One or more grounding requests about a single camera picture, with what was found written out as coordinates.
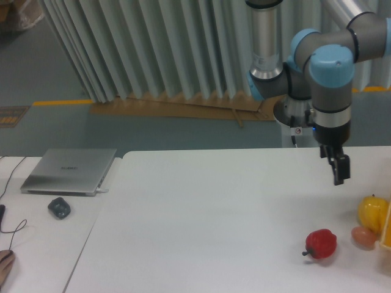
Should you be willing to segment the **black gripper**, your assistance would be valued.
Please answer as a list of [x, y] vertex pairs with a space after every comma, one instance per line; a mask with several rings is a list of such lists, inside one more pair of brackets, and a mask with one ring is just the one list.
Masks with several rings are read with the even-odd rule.
[[351, 122], [344, 125], [328, 128], [315, 124], [313, 136], [320, 145], [320, 158], [326, 158], [333, 168], [334, 185], [342, 185], [344, 180], [350, 179], [350, 158], [343, 152], [342, 146], [348, 141], [351, 132]]

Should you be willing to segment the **person's hand on mouse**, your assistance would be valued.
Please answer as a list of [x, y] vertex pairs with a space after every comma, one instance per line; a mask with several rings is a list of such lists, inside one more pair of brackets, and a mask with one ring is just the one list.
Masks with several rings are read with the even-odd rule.
[[15, 261], [15, 254], [12, 250], [2, 250], [0, 261], [0, 284], [5, 283]]

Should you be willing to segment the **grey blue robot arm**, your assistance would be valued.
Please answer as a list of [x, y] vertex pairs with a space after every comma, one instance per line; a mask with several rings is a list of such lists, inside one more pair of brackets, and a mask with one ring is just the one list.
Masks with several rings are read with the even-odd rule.
[[281, 1], [247, 1], [251, 12], [253, 58], [247, 82], [252, 96], [275, 96], [275, 118], [290, 128], [311, 128], [328, 160], [334, 184], [350, 177], [343, 152], [351, 127], [353, 78], [357, 63], [390, 55], [390, 19], [375, 14], [363, 1], [323, 1], [337, 32], [299, 31], [282, 60]]

